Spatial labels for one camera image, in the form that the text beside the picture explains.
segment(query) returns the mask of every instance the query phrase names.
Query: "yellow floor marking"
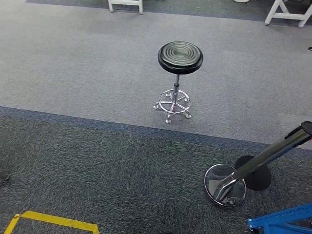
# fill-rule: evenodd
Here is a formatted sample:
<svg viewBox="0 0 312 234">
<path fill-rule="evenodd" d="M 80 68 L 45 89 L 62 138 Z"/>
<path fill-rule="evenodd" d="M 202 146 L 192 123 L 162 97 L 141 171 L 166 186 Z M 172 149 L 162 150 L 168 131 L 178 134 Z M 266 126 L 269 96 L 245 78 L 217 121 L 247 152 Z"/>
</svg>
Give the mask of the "yellow floor marking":
<svg viewBox="0 0 312 234">
<path fill-rule="evenodd" d="M 5 231 L 4 234 L 11 234 L 19 219 L 20 215 L 16 214 L 14 218 L 12 218 L 12 220 L 11 220 L 11 222 L 9 223 L 9 225 L 8 225 L 8 228 Z"/>
<path fill-rule="evenodd" d="M 23 214 L 16 214 L 8 226 L 8 228 L 5 231 L 4 234 L 11 234 L 15 225 L 17 223 L 19 218 L 29 218 L 32 220 L 38 220 L 47 223 L 53 223 L 60 226 L 66 226 L 71 228 L 77 228 L 80 230 L 85 230 L 92 232 L 93 234 L 100 234 L 97 224 L 92 223 L 85 223 L 78 220 L 69 219 L 69 218 L 63 218 L 63 217 L 57 217 L 54 215 L 49 214 L 42 214 L 39 212 L 34 211 L 26 211 Z"/>
</svg>

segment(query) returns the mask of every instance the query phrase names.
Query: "blue carpet border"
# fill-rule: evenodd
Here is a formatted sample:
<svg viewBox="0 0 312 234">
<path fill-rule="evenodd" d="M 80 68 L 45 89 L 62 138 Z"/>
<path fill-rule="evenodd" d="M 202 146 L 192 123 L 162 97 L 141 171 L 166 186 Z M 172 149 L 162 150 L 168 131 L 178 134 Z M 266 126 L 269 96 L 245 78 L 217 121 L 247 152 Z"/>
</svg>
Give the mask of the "blue carpet border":
<svg viewBox="0 0 312 234">
<path fill-rule="evenodd" d="M 141 136 L 151 137 L 151 138 L 162 138 L 162 139 L 169 139 L 169 140 L 174 140 L 174 141 L 184 141 L 184 142 L 189 142 L 189 143 L 193 143 L 193 144 L 210 145 L 210 146 L 218 147 L 218 148 L 224 148 L 224 146 L 227 146 L 227 148 L 229 148 L 229 149 L 242 149 L 242 150 L 259 152 L 268 146 L 267 144 L 257 143 L 257 142 L 252 142 L 252 141 L 236 140 L 236 139 L 230 139 L 230 138 L 223 138 L 223 137 L 216 137 L 216 136 L 206 136 L 206 135 L 185 133 L 185 132 L 178 132 L 178 131 L 172 131 L 172 130 L 152 128 L 152 127 L 142 127 L 142 126 L 136 126 L 136 125 L 130 125 L 130 124 L 114 123 L 114 122 L 107 122 L 107 121 L 95 120 L 95 119 L 57 115 L 57 114 L 16 109 L 16 108 L 4 107 L 4 106 L 0 106 L 0 116 L 21 118 L 21 119 L 26 119 L 26 120 L 39 120 L 39 121 L 42 121 L 42 122 L 64 124 L 64 125 L 86 128 L 86 129 L 91 129 L 91 130 L 103 130 L 103 131 L 110 131 L 110 132 L 115 132 L 115 133 L 141 135 Z M 292 155 L 295 154 L 297 156 L 309 156 L 309 155 L 310 156 L 311 152 L 312 150 L 296 148 L 296 149 L 291 151 L 290 153 Z"/>
</svg>

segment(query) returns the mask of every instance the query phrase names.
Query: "carpet floor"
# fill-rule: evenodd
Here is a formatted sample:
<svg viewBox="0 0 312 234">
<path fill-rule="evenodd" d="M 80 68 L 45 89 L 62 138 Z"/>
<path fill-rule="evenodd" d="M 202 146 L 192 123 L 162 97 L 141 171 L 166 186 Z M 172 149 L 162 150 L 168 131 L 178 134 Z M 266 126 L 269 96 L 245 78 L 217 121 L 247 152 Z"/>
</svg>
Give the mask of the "carpet floor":
<svg viewBox="0 0 312 234">
<path fill-rule="evenodd" d="M 249 233 L 248 218 L 307 203 L 312 193 L 304 182 L 312 179 L 311 151 L 294 149 L 270 165 L 269 188 L 248 190 L 242 204 L 221 209 L 205 194 L 205 172 L 266 145 L 168 130 L 153 137 L 160 130 L 137 126 L 131 126 L 136 133 L 100 130 L 113 124 L 101 121 L 77 127 L 87 120 L 55 123 L 63 117 L 48 115 L 0 115 L 0 170 L 11 175 L 0 182 L 0 232 L 14 214 L 32 210 L 96 223 L 100 233 L 242 234 Z M 14 234 L 22 233 L 86 232 L 22 220 Z"/>
<path fill-rule="evenodd" d="M 107 0 L 27 0 L 27 2 L 109 8 Z M 273 2 L 273 0 L 250 0 L 246 4 L 234 2 L 234 0 L 144 0 L 144 10 L 146 12 L 264 21 Z M 286 5 L 292 13 L 304 14 L 310 3 L 310 0 L 301 2 L 289 0 Z M 137 11 L 137 7 L 134 6 L 115 5 L 114 8 Z M 273 19 L 272 22 L 290 23 L 289 20 L 283 19 Z M 311 24 L 311 22 L 312 20 L 310 19 L 307 24 Z"/>
<path fill-rule="evenodd" d="M 268 144 L 312 120 L 310 26 L 0 4 L 0 106 Z M 166 124 L 153 106 L 175 77 L 157 54 L 175 40 L 204 61 L 181 78 L 192 118 Z"/>
</svg>

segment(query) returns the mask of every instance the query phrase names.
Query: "black stool seat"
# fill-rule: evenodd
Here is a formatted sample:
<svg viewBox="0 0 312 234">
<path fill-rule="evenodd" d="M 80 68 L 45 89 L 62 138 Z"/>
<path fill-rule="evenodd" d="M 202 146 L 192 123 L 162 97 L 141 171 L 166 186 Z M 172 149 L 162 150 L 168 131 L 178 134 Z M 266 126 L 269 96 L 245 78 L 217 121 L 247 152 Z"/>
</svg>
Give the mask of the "black stool seat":
<svg viewBox="0 0 312 234">
<path fill-rule="evenodd" d="M 158 61 L 163 69 L 178 75 L 186 75 L 199 69 L 203 55 L 198 47 L 185 41 L 174 41 L 162 46 Z"/>
</svg>

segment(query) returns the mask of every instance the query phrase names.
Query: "stool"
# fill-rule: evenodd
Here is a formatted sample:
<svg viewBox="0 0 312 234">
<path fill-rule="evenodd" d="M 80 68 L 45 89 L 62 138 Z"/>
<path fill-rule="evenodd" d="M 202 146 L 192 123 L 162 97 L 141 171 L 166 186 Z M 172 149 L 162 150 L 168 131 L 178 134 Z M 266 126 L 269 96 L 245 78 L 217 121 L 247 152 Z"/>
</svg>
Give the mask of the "stool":
<svg viewBox="0 0 312 234">
<path fill-rule="evenodd" d="M 203 55 L 198 47 L 185 42 L 174 41 L 162 46 L 158 53 L 158 61 L 163 69 L 177 75 L 173 89 L 162 93 L 153 106 L 161 108 L 168 114 L 166 123 L 171 123 L 170 116 L 187 112 L 186 117 L 190 118 L 190 99 L 184 91 L 179 90 L 180 75 L 190 74 L 196 71 L 202 64 Z"/>
</svg>

